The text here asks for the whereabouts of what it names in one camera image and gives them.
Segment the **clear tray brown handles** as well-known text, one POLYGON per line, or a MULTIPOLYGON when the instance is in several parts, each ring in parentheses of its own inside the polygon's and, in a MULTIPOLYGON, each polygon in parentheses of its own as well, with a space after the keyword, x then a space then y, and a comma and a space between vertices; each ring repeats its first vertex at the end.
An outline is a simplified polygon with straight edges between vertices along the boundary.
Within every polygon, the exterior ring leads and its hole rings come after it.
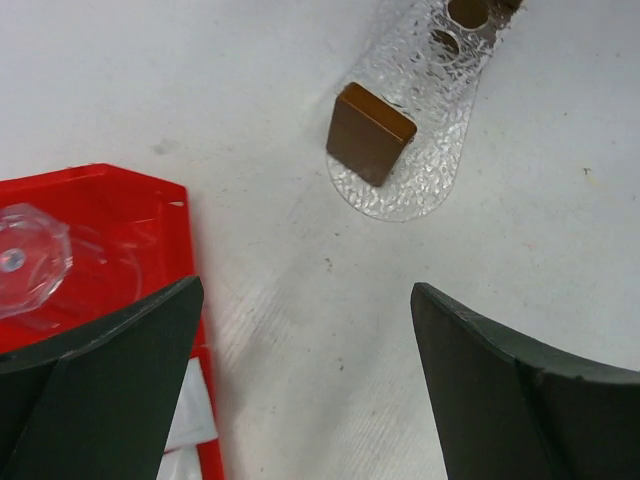
POLYGON ((404 222, 447 198, 481 72, 521 7, 414 1, 372 42, 339 83, 326 145, 352 207, 404 222))

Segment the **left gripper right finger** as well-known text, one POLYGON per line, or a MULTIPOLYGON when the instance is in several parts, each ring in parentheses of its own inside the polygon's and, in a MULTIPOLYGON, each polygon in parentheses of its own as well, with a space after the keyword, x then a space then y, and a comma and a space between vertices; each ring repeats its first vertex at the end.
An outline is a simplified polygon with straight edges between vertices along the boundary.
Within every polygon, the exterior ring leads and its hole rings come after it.
POLYGON ((411 313, 451 479, 635 479, 639 375, 559 350, 418 283, 411 313))

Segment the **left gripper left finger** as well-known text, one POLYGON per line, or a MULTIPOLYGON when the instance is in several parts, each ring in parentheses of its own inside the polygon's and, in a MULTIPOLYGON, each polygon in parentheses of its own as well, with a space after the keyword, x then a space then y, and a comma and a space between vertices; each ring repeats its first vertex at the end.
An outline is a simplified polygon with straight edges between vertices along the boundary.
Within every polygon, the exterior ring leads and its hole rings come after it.
POLYGON ((185 277, 2 354, 2 478, 155 478, 203 297, 185 277))

